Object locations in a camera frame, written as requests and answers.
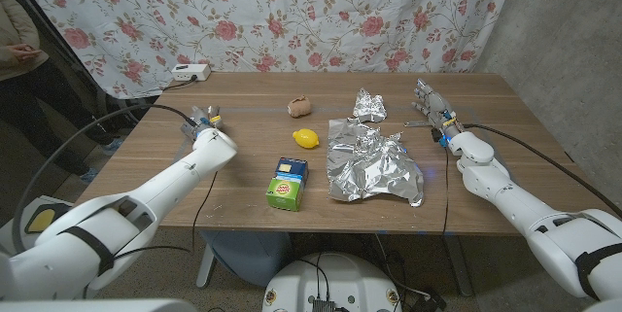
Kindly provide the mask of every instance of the person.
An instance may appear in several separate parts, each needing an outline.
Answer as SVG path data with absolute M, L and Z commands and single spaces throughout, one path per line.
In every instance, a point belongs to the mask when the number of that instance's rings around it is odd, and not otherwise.
M 49 157 L 62 142 L 37 98 L 77 128 L 94 121 L 94 116 L 83 107 L 48 54 L 39 49 L 39 32 L 22 6 L 16 0 L 0 0 L 0 4 L 0 119 L 19 129 L 39 153 Z M 122 143 L 101 125 L 89 129 L 86 136 L 101 145 L 107 155 Z M 55 163 L 87 184 L 97 176 L 96 169 L 68 150 Z

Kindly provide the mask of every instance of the white power strip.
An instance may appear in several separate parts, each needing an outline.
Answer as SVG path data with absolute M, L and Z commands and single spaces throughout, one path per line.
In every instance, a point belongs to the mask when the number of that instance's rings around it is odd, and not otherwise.
M 190 81 L 192 75 L 196 75 L 198 81 L 206 81 L 211 72 L 207 64 L 177 64 L 171 71 L 175 81 Z

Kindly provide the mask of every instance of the wooden table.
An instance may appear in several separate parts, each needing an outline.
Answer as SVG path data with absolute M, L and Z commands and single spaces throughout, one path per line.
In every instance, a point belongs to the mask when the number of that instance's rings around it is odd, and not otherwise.
M 195 105 L 218 105 L 238 155 L 218 173 L 212 192 L 198 217 L 202 229 L 282 231 L 515 234 L 515 229 L 490 203 L 469 193 L 450 155 L 449 189 L 445 187 L 445 152 L 432 141 L 429 128 L 403 127 L 422 120 L 410 103 L 417 78 L 440 92 L 462 122 L 478 122 L 512 134 L 582 176 L 555 139 L 529 111 L 502 77 L 493 74 L 336 74 L 336 73 L 213 73 L 207 82 L 165 92 L 158 104 L 190 113 Z M 359 88 L 381 94 L 386 120 L 370 125 L 385 136 L 403 131 L 401 142 L 424 173 L 424 204 L 412 208 L 400 197 L 381 194 L 345 203 L 328 197 L 326 174 L 328 121 L 352 116 Z M 313 113 L 299 119 L 287 104 L 305 94 Z M 134 128 L 78 202 L 95 196 L 130 191 L 167 167 L 179 156 L 185 137 L 182 120 L 152 109 Z M 292 133 L 315 130 L 321 139 L 313 150 L 300 148 Z M 550 206 L 561 210 L 608 210 L 575 181 L 523 147 L 475 131 L 491 143 L 513 179 Z M 184 154 L 190 152 L 190 145 Z M 265 191 L 279 157 L 308 160 L 310 174 L 299 212 L 267 205 Z M 211 183 L 203 180 L 162 222 L 164 226 L 192 225 Z

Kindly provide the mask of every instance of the person's hand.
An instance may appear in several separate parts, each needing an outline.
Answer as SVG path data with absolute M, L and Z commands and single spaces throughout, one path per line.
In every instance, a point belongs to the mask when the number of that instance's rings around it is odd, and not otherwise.
M 451 120 L 451 105 L 423 80 L 419 79 L 417 85 L 419 88 L 415 89 L 415 93 L 423 104 L 413 102 L 412 105 L 428 117 L 432 126 L 440 129 L 444 122 Z
M 7 46 L 7 48 L 9 49 L 9 51 L 11 51 L 11 53 L 17 58 L 19 62 L 24 62 L 26 60 L 32 59 L 42 52 L 41 50 L 34 50 L 26 44 Z

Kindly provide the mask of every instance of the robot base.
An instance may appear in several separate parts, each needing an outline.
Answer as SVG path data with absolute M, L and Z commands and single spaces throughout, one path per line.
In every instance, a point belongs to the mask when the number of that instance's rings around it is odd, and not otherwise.
M 318 255 L 312 254 L 303 259 L 317 263 Z M 265 289 L 262 311 L 314 311 L 319 279 L 321 304 L 331 305 L 330 309 L 323 311 L 343 307 L 350 312 L 401 312 L 400 305 L 396 308 L 396 286 L 383 271 L 366 260 L 349 254 L 327 252 L 320 256 L 319 266 L 328 278 L 329 303 L 325 302 L 327 284 L 322 272 L 317 272 L 318 278 L 314 265 L 296 260 L 272 278 Z

